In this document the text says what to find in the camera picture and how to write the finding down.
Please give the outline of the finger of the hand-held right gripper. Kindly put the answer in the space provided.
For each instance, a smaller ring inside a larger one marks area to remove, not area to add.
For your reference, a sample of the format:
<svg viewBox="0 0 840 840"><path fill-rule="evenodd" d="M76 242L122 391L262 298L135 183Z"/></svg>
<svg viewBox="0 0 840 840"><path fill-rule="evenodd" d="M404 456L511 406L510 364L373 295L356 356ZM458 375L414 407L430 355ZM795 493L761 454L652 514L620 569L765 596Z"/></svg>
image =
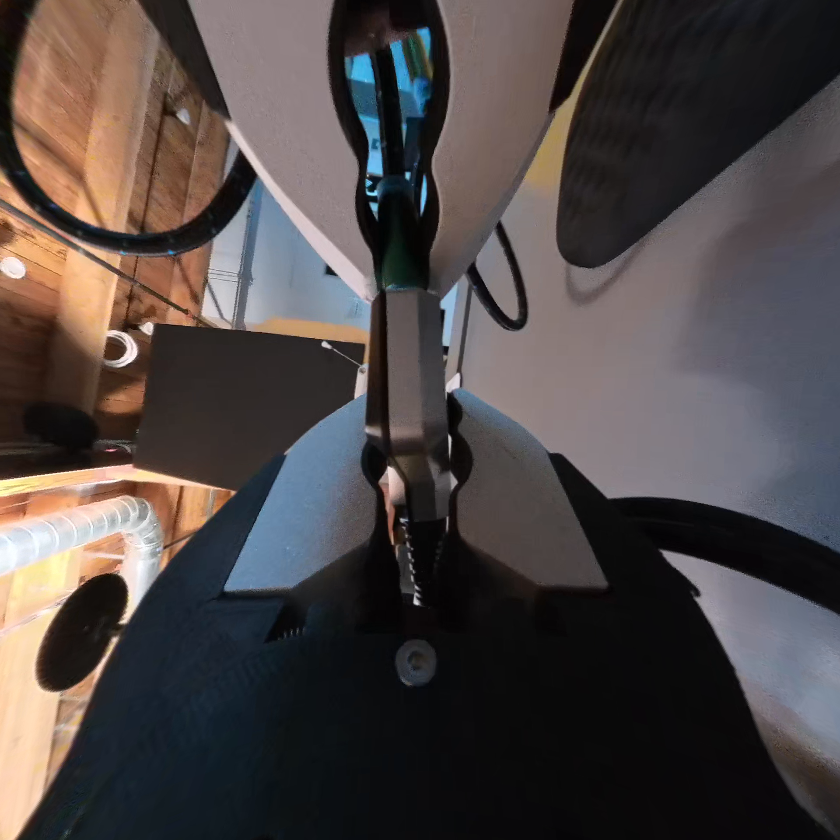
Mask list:
<svg viewBox="0 0 840 840"><path fill-rule="evenodd" d="M333 6L190 2L237 146L324 262L373 300L373 258L356 212L360 165L330 83Z"/></svg>
<svg viewBox="0 0 840 840"><path fill-rule="evenodd" d="M550 126L572 6L421 2L434 68L422 230L436 293L447 293L478 256Z"/></svg>

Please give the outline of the black quilted mat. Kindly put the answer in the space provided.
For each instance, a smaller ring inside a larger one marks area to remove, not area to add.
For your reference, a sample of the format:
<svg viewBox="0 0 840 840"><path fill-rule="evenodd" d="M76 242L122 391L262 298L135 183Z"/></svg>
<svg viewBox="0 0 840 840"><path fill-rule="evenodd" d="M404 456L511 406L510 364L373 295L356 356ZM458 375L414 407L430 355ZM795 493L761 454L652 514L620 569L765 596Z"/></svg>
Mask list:
<svg viewBox="0 0 840 840"><path fill-rule="evenodd" d="M618 2L563 153L556 240L596 268L838 77L838 1Z"/></svg>

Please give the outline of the silver ventilation duct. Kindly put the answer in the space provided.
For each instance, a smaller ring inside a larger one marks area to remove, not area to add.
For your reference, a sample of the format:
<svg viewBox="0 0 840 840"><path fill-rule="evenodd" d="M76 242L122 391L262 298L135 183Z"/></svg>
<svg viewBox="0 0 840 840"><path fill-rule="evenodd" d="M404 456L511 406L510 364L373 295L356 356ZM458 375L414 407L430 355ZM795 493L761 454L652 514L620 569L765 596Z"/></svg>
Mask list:
<svg viewBox="0 0 840 840"><path fill-rule="evenodd" d="M160 572L163 554L161 523L142 498L115 497L3 527L1 573L20 571L115 534L125 545L121 576L128 586L128 616L132 616Z"/></svg>

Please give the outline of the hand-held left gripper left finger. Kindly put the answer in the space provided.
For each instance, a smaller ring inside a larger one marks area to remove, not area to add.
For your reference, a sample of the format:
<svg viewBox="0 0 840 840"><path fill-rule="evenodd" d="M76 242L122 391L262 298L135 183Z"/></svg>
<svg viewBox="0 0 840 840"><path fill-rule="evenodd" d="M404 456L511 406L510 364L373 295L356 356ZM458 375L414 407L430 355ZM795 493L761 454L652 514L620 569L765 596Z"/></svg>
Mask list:
<svg viewBox="0 0 840 840"><path fill-rule="evenodd" d="M362 395L288 449L226 595L279 596L300 617L336 607L365 631L398 623L403 599L382 492L370 477L365 410Z"/></svg>

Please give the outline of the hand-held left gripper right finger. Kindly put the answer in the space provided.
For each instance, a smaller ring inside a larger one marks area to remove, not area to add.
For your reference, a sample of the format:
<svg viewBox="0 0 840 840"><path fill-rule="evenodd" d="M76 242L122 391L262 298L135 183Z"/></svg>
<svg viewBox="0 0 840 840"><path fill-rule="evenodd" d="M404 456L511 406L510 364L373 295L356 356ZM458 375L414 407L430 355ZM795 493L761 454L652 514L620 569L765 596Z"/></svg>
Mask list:
<svg viewBox="0 0 840 840"><path fill-rule="evenodd" d="M541 617L557 596L600 597L608 580L550 453L529 430L458 388L449 395L455 488L437 562L446 624L503 603Z"/></svg>

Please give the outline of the black HDMI switch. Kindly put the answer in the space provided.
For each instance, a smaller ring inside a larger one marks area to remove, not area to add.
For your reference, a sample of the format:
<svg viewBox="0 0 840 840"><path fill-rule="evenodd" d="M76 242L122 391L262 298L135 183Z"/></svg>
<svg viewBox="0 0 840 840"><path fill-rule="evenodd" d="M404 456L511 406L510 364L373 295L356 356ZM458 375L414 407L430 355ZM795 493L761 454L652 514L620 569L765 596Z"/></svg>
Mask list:
<svg viewBox="0 0 840 840"><path fill-rule="evenodd" d="M389 479L408 548L414 601L437 600L453 473L440 300L407 223L381 222L380 290L371 321L365 432Z"/></svg>

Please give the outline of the black panel wooden edge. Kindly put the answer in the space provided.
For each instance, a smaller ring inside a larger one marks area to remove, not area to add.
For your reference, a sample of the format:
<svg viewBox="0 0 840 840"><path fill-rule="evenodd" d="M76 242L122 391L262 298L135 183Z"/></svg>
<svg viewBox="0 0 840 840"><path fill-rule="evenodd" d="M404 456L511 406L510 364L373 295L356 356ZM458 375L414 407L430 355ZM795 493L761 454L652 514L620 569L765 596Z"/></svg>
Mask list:
<svg viewBox="0 0 840 840"><path fill-rule="evenodd" d="M238 490L269 460L354 398L362 331L326 337L161 324L155 328L133 467Z"/></svg>

